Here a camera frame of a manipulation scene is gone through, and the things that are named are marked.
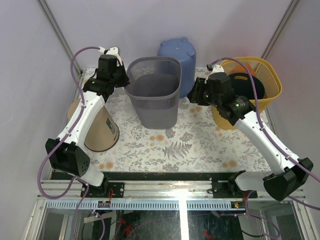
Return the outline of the yellow mesh waste basket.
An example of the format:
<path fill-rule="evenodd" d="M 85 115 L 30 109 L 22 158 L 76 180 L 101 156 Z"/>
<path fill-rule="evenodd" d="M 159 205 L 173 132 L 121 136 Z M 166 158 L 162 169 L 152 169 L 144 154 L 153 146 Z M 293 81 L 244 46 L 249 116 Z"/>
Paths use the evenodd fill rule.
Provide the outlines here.
<path fill-rule="evenodd" d="M 275 100 L 282 92 L 282 84 L 279 80 L 279 77 L 271 64 L 266 60 L 253 57 L 253 56 L 244 56 L 236 58 L 241 63 L 248 63 L 253 68 L 256 73 L 256 78 L 258 78 L 264 88 L 265 95 L 263 99 L 258 99 L 259 111 L 263 112 L 273 100 Z M 227 75 L 234 74 L 233 69 L 239 65 L 239 63 L 233 60 L 223 60 L 219 65 L 221 65 Z M 255 100 L 250 100 L 253 105 L 255 105 Z"/>

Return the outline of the blue plastic bucket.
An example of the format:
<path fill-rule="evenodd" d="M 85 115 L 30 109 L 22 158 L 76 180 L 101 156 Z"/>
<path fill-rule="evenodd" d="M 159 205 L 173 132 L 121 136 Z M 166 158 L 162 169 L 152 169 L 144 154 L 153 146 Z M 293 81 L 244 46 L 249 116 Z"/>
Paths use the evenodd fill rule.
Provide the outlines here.
<path fill-rule="evenodd" d="M 180 99 L 185 98 L 195 82 L 197 54 L 187 37 L 164 40 L 160 43 L 158 56 L 176 59 L 181 66 Z"/>

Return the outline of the grey mesh waste basket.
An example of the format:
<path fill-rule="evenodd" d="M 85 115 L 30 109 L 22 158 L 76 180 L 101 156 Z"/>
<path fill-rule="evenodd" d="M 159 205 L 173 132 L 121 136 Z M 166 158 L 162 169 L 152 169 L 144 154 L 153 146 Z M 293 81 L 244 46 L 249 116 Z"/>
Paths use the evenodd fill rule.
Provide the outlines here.
<path fill-rule="evenodd" d="M 141 124 L 147 129 L 172 128 L 178 119 L 181 64 L 168 56 L 142 57 L 126 74 L 129 85 L 124 89 Z"/>

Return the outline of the floral table cloth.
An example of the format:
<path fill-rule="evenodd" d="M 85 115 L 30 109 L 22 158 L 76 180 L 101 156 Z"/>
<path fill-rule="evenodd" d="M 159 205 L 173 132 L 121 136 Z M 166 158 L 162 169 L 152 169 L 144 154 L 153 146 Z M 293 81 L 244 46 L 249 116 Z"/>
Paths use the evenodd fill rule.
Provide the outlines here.
<path fill-rule="evenodd" d="M 115 146 L 103 152 L 85 148 L 102 172 L 266 172 L 269 165 L 239 130 L 217 126 L 208 106 L 178 103 L 177 122 L 169 129 L 145 128 L 123 88 L 106 108 L 119 127 Z"/>

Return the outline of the beige bin with black rim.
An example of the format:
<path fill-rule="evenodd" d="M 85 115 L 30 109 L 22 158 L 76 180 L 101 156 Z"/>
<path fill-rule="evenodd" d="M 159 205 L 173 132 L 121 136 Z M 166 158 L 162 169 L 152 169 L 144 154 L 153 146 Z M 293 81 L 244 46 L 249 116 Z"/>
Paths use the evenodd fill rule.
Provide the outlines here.
<path fill-rule="evenodd" d="M 85 95 L 84 103 L 75 100 L 67 112 L 68 123 L 60 137 L 68 135 L 64 141 L 75 143 L 81 149 L 104 152 L 118 141 L 120 130 L 105 107 L 102 96 Z"/>

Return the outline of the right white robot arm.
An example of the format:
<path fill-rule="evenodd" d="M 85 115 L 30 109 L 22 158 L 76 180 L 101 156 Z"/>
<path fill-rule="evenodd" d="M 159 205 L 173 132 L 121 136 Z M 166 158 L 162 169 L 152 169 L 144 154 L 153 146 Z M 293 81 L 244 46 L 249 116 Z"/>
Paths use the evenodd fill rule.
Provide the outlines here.
<path fill-rule="evenodd" d="M 207 79 L 198 77 L 187 95 L 191 103 L 213 106 L 231 125 L 240 130 L 267 161 L 269 172 L 240 171 L 229 178 L 228 192 L 240 197 L 245 191 L 266 191 L 273 199 L 282 201 L 308 179 L 313 163 L 300 158 L 274 135 L 262 122 L 251 101 L 236 95 L 232 80 L 225 72 L 215 72 Z"/>

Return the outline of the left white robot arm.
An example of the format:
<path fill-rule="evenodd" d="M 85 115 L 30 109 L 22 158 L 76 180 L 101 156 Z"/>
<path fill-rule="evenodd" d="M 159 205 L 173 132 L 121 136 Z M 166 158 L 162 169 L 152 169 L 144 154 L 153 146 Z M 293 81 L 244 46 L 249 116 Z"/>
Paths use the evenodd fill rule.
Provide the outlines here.
<path fill-rule="evenodd" d="M 128 84 L 120 55 L 111 52 L 102 54 L 93 77 L 83 85 L 83 96 L 75 106 L 65 130 L 57 138 L 48 139 L 45 144 L 54 170 L 82 180 L 101 198 L 109 193 L 108 178 L 91 166 L 84 148 L 104 152 L 117 143 L 120 130 L 105 104 L 116 88 Z"/>

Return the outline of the orange insert in yellow basket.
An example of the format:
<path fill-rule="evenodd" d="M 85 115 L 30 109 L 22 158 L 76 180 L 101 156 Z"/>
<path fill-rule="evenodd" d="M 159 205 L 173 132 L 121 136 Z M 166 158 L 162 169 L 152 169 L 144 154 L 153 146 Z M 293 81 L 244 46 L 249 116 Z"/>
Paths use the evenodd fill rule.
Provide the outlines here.
<path fill-rule="evenodd" d="M 248 72 L 247 72 L 246 69 L 248 69 L 249 72 L 251 73 L 251 75 L 252 75 L 253 77 L 256 77 L 256 76 L 257 76 L 256 73 L 255 73 L 255 71 L 253 70 L 253 68 L 251 67 L 250 64 L 245 63 L 244 65 L 245 65 L 245 67 L 243 67 L 242 65 L 238 64 L 238 65 L 232 70 L 232 72 L 233 72 L 233 73 L 245 73 L 245 74 L 247 74 Z"/>

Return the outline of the aluminium mounting rail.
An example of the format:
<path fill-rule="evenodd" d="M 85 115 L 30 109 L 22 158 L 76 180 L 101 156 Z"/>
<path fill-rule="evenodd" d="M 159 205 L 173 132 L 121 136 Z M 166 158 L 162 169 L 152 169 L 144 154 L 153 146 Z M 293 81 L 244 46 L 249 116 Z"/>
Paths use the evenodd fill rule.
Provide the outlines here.
<path fill-rule="evenodd" d="M 81 210 L 214 210 L 244 211 L 245 201 L 272 201 L 263 191 L 252 194 L 227 193 L 225 181 L 133 181 L 111 180 L 110 192 L 96 193 L 78 181 L 43 180 L 43 190 L 51 196 L 69 191 L 58 199 L 48 199 L 47 208 Z"/>

